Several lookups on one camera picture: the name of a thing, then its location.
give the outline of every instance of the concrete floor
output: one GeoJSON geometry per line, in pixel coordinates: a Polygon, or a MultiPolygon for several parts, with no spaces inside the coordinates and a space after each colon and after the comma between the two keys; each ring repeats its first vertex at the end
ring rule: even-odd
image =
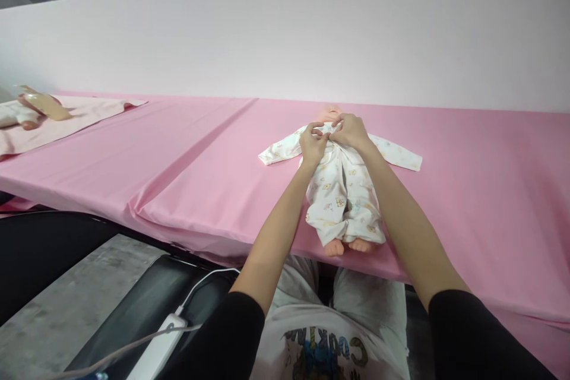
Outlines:
{"type": "MultiPolygon", "coordinates": [[[[162,251],[117,235],[0,327],[0,379],[36,380],[64,370],[162,251]]],[[[429,323],[408,299],[412,380],[431,380],[429,323]]]]}

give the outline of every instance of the power strip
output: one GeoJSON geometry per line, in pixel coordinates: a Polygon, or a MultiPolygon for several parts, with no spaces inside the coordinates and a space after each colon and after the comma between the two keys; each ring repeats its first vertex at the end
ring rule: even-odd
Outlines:
{"type": "MultiPolygon", "coordinates": [[[[186,325],[185,319],[171,313],[166,317],[159,331],[183,328],[186,325]]],[[[183,331],[173,331],[154,337],[126,380],[154,380],[168,362],[183,333],[183,331]]]]}

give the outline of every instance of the doll foot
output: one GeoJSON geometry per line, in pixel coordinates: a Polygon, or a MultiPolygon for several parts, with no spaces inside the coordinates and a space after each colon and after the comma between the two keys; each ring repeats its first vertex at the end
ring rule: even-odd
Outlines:
{"type": "Polygon", "coordinates": [[[344,254],[344,245],[338,239],[333,239],[325,245],[325,255],[327,257],[339,257],[344,254]]]}
{"type": "Polygon", "coordinates": [[[25,131],[31,131],[32,129],[37,128],[37,123],[32,121],[22,122],[22,128],[24,128],[25,131]]]}
{"type": "Polygon", "coordinates": [[[372,252],[374,251],[374,244],[357,237],[354,241],[349,243],[349,248],[360,252],[372,252]]]}

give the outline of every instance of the person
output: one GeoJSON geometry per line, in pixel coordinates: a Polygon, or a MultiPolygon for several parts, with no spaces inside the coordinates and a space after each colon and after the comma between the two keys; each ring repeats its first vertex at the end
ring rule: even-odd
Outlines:
{"type": "Polygon", "coordinates": [[[436,378],[554,378],[471,293],[362,120],[342,114],[333,134],[320,126],[302,134],[303,163],[229,294],[159,378],[409,379],[403,284],[339,268],[327,307],[316,295],[317,264],[289,255],[328,140],[353,147],[368,168],[390,239],[429,315],[436,378]]]}

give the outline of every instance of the pink table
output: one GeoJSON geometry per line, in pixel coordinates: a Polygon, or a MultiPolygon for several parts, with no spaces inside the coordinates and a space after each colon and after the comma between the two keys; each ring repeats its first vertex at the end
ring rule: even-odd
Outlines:
{"type": "MultiPolygon", "coordinates": [[[[264,166],[257,154],[322,104],[139,98],[151,102],[3,161],[0,189],[242,262],[298,164],[264,166]]],[[[570,354],[570,115],[342,107],[362,116],[371,134],[424,157],[419,173],[394,170],[452,262],[531,352],[570,377],[562,354],[570,354]]],[[[293,252],[406,280],[389,245],[328,259],[304,221],[293,252]]]]}

